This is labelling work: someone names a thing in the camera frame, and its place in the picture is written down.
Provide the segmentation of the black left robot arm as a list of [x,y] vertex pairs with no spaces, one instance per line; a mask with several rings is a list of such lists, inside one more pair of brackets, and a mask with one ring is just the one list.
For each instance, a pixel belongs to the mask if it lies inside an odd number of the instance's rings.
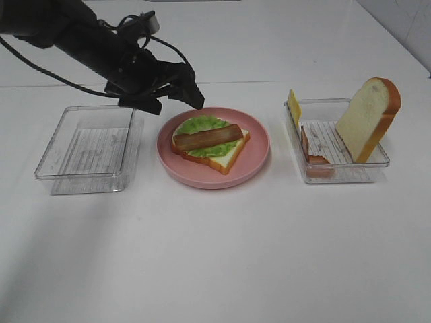
[[112,26],[97,18],[83,1],[2,1],[1,34],[12,35],[37,48],[56,46],[107,81],[103,92],[74,84],[2,45],[31,68],[80,91],[115,98],[120,107],[159,115],[160,97],[202,109],[204,97],[195,83],[188,60],[158,60],[144,39],[158,41],[160,29],[154,11],[128,15]]

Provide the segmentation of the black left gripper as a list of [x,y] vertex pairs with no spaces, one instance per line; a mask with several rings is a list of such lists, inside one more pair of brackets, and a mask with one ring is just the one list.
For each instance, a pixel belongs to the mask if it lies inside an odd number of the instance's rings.
[[155,98],[148,100],[132,99],[163,96],[168,89],[168,99],[188,104],[196,110],[203,108],[205,98],[197,84],[193,69],[186,63],[161,61],[148,50],[110,49],[104,52],[105,78],[104,91],[120,98],[118,106],[133,108],[154,115],[160,115],[162,103]]

